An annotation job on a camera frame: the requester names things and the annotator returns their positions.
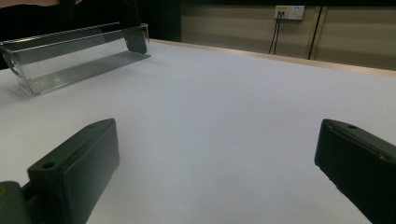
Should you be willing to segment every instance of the wall outlet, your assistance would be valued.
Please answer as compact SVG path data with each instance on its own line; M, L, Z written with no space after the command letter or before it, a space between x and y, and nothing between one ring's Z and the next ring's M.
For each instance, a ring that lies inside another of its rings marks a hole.
M303 19L305 6L289 6L289 20L300 21Z
M282 20L286 20L289 18L289 6L276 6L275 7L275 19L281 18Z

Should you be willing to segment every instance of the white tabletop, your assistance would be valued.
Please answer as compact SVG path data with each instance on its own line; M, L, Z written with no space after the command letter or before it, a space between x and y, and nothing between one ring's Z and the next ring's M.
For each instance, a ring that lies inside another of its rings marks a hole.
M369 223L314 164L320 123L396 144L396 78L150 44L151 58L30 97L0 72L0 180L115 118L121 164L88 223Z

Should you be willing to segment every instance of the clear plastic tray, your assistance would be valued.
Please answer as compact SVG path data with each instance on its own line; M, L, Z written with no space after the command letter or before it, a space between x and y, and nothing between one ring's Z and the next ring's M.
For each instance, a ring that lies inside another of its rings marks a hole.
M33 95L55 91L149 57L148 26L118 23L0 42L20 85Z

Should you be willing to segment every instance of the wall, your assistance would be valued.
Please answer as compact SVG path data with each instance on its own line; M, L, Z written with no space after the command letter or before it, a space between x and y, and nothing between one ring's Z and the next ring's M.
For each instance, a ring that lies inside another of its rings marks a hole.
M182 5L182 42L268 53L275 7ZM310 59L396 70L396 7L328 7ZM282 21L276 54L308 58L318 7Z

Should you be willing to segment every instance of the screw hole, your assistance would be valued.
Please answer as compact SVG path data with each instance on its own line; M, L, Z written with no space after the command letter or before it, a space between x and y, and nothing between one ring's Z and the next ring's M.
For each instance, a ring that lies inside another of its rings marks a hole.
M49 169L52 168L53 166L55 166L54 162L47 162L43 165L43 169Z
M6 187L1 187L1 188L0 188L0 195L5 194L6 192L7 192Z

